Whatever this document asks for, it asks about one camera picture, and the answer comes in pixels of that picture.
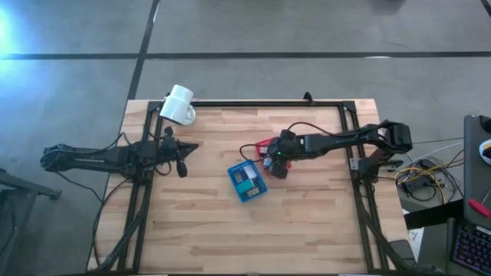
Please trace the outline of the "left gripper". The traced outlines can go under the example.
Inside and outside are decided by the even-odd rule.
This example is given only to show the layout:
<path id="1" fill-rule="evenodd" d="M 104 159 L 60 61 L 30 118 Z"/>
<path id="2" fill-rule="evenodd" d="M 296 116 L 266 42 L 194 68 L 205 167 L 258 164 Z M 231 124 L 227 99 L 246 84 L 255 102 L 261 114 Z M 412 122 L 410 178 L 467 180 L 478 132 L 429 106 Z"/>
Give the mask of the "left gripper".
<path id="1" fill-rule="evenodd" d="M 157 165 L 166 163 L 169 167 L 168 172 L 161 172 L 154 166 L 155 171 L 161 176 L 167 176 L 172 170 L 171 162 L 176 163 L 176 168 L 179 177 L 187 177 L 187 167 L 185 164 L 185 158 L 188 157 L 198 147 L 198 143 L 188 143 L 177 140 L 173 136 L 173 128 L 167 126 L 164 129 L 164 136 L 160 137 L 162 143 L 159 145 L 157 151 Z"/>

